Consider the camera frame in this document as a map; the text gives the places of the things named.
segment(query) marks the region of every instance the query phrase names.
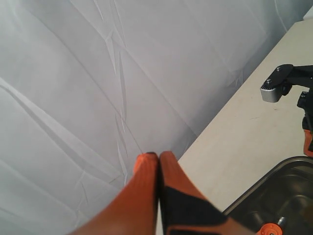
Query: white backdrop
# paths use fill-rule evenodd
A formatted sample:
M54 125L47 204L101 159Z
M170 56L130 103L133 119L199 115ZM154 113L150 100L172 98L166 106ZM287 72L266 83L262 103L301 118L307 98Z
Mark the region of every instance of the white backdrop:
M137 154L180 157L312 4L0 0L0 234L65 234Z

